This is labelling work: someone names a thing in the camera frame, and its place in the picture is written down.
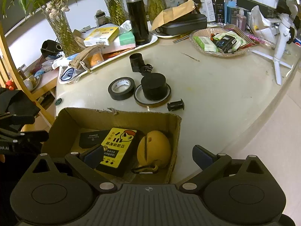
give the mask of yellow and white medicine box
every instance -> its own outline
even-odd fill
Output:
[[[109,46],[110,43],[118,36],[118,34],[118,27],[97,28],[93,30],[91,34],[84,40],[84,44],[87,47],[97,44]]]

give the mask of vase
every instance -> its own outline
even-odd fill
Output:
[[[148,16],[151,22],[165,9],[165,0],[147,0]]]
[[[57,16],[49,16],[50,13],[44,11],[44,16],[49,22],[55,35],[58,37],[58,41],[62,46],[63,52],[66,57],[82,51],[79,44],[75,41],[73,33],[70,29],[65,12],[58,11]]]
[[[122,25],[127,19],[128,15],[125,11],[123,0],[104,0],[109,10],[112,23],[114,25]]]

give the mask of black carrying case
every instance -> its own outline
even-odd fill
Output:
[[[205,15],[199,13],[188,13],[162,25],[158,28],[158,30],[167,35],[179,35],[206,28],[207,17]]]

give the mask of wooden chair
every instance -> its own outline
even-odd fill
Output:
[[[33,97],[31,92],[28,90],[28,88],[25,86],[21,76],[19,75],[17,68],[14,64],[14,61],[11,57],[11,53],[9,51],[5,35],[3,32],[2,24],[0,22],[0,49],[3,54],[3,60],[0,59],[0,85],[1,87],[5,87],[5,83],[9,80],[8,72],[10,73],[12,79],[14,80],[17,88],[19,90],[22,90],[28,98],[35,102],[37,107],[40,108],[40,115],[44,118],[47,125],[51,126],[55,120],[54,116],[49,114]]]

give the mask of thermos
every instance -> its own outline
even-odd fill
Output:
[[[143,0],[126,0],[136,45],[150,42]]]

